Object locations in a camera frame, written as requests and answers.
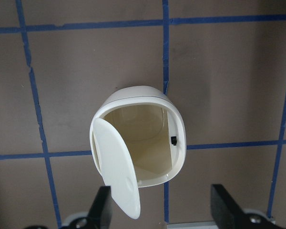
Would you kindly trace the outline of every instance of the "hinged lid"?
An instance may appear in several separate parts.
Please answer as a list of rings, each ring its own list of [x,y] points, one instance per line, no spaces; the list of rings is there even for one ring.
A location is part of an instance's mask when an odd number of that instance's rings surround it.
[[[93,136],[101,174],[117,205],[131,218],[141,212],[139,189],[128,148],[119,132],[107,121],[96,118]]]

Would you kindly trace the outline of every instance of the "metal bolt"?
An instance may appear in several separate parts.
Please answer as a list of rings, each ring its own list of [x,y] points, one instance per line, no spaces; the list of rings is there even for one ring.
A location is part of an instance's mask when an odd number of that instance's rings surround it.
[[[262,219],[258,215],[250,216],[251,223],[261,223]]]
[[[86,218],[83,218],[83,219],[80,219],[79,221],[77,221],[75,227],[80,229],[80,228],[83,228],[84,226],[86,226],[87,224],[87,220]]]

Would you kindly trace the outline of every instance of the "open lid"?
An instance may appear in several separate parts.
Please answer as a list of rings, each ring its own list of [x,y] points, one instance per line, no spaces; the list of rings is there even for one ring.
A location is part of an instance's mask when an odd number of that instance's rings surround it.
[[[140,216],[141,206],[137,179],[128,148],[119,132],[107,121],[93,123],[95,147],[105,185],[117,205],[133,219]]]

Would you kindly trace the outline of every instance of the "grid line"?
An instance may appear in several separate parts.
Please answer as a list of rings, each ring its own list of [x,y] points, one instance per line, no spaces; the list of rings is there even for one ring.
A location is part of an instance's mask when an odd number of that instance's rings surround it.
[[[192,17],[192,18],[171,18],[169,25],[181,24],[208,24],[208,23],[230,23],[230,22],[258,22],[258,21],[286,21],[286,14],[276,15],[245,15],[245,16],[224,16],[224,17]],[[61,30],[84,30],[123,28],[141,26],[163,26],[163,20],[133,20],[133,21],[108,21],[108,22],[83,22],[67,23],[62,26],[53,24],[27,25],[26,32],[37,31],[61,31]],[[19,27],[0,27],[0,34],[20,33]]]
[[[272,217],[272,206],[273,206],[273,201],[275,197],[276,181],[277,181],[277,175],[278,175],[280,159],[281,159],[281,154],[282,154],[285,127],[286,127],[286,94],[285,94],[284,108],[283,108],[281,128],[280,128],[280,134],[279,134],[279,143],[277,145],[276,160],[275,160],[275,166],[273,170],[273,177],[271,181],[271,188],[270,188],[270,194],[269,194],[269,202],[268,202],[268,209],[267,209],[267,216],[269,218]]]
[[[168,0],[162,0],[163,7],[163,94],[167,95],[169,84],[169,41],[170,41],[170,17]],[[163,186],[164,221],[169,223],[169,181]]]
[[[18,14],[18,19],[19,19],[19,25],[21,28],[21,37],[23,41],[26,64],[30,68],[29,77],[30,77],[31,90],[32,90],[32,95],[33,95],[33,100],[34,100],[34,105],[35,105],[36,116],[37,116],[37,122],[39,125],[40,138],[42,141],[43,157],[44,157],[44,161],[46,165],[57,227],[60,228],[61,227],[61,216],[60,216],[60,211],[59,211],[59,206],[58,206],[58,201],[57,201],[54,178],[53,178],[49,151],[48,151],[48,146],[47,146],[47,139],[46,139],[46,135],[43,129],[43,125],[42,125],[41,107],[39,105],[39,97],[38,97],[38,90],[37,90],[37,85],[35,81],[35,74],[31,66],[31,51],[30,51],[30,46],[29,46],[28,34],[26,31],[26,25],[25,25],[25,19],[24,19],[24,13],[23,13],[21,0],[16,0],[16,8],[17,8],[17,14]]]
[[[218,148],[235,148],[235,147],[254,147],[254,146],[275,146],[278,145],[279,141],[259,141],[259,142],[232,142],[232,143],[215,143],[215,144],[198,144],[198,145],[187,145],[187,150],[199,150],[199,149],[218,149]],[[66,151],[66,152],[49,152],[49,157],[59,156],[86,156],[91,155],[90,150],[85,151]],[[24,159],[24,158],[40,158],[44,157],[43,153],[36,154],[5,154],[0,155],[0,160],[11,160],[11,159]]]

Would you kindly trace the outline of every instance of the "small black button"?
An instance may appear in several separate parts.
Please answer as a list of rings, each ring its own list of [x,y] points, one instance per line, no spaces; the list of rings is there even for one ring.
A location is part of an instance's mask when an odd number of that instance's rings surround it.
[[[174,146],[177,145],[177,137],[176,136],[171,137],[171,142]]]

